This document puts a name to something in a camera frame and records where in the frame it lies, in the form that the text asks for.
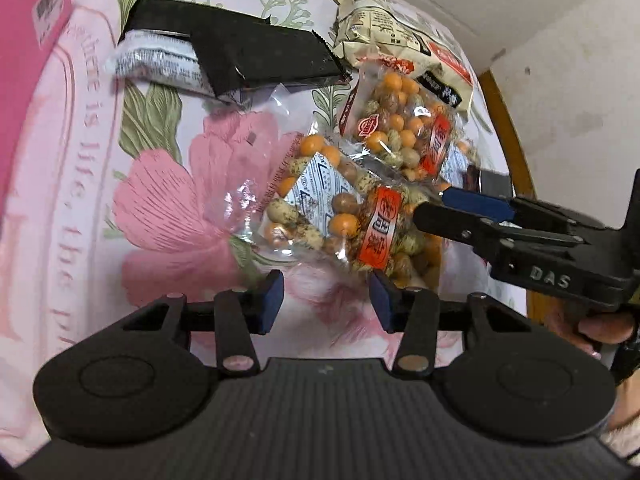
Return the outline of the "right hand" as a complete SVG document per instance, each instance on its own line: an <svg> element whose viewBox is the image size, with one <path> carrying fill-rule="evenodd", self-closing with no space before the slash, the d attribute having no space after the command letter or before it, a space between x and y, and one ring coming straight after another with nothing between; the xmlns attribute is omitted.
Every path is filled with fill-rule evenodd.
<svg viewBox="0 0 640 480"><path fill-rule="evenodd" d="M593 318L571 321L561 307L552 309L544 325L555 335L574 344L583 352L600 359L597 344L620 344L634 333L634 318L630 314L599 314Z"/></svg>

